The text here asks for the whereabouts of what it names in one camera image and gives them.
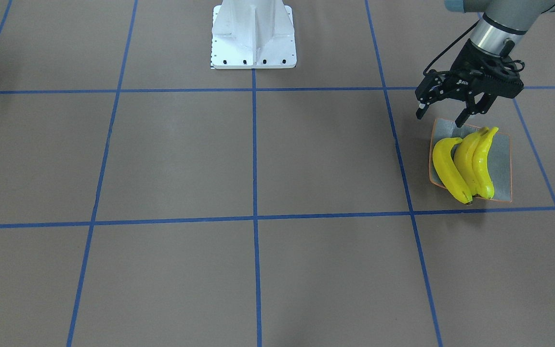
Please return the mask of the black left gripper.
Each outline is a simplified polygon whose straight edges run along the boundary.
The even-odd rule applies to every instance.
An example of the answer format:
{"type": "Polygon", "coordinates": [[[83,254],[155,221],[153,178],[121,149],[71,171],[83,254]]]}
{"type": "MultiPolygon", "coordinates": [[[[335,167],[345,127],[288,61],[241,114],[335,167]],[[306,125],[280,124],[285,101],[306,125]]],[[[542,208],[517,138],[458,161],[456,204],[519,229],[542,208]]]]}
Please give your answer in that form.
{"type": "Polygon", "coordinates": [[[464,95],[465,107],[454,121],[461,128],[470,116],[486,114],[496,98],[514,98],[524,88],[520,72],[525,63],[509,56],[490,55],[470,39],[465,42],[449,72],[429,70],[415,89],[418,99],[416,117],[421,120],[433,103],[447,98],[446,94],[459,90],[464,95]],[[479,101],[475,96],[482,93],[479,101]]]}

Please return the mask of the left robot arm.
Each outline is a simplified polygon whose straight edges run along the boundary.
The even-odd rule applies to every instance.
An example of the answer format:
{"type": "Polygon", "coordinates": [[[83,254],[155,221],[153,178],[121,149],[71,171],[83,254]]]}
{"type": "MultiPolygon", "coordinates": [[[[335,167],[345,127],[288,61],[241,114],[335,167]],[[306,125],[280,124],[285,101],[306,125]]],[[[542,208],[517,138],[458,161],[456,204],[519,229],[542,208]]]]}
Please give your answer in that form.
{"type": "Polygon", "coordinates": [[[415,90],[416,117],[445,99],[462,101],[456,117],[462,127],[470,116],[486,114],[498,97],[513,99],[524,89],[520,73],[526,64],[510,57],[538,17],[555,13],[555,0],[446,0],[454,13],[480,13],[461,37],[465,44],[449,69],[427,66],[415,90]]]}

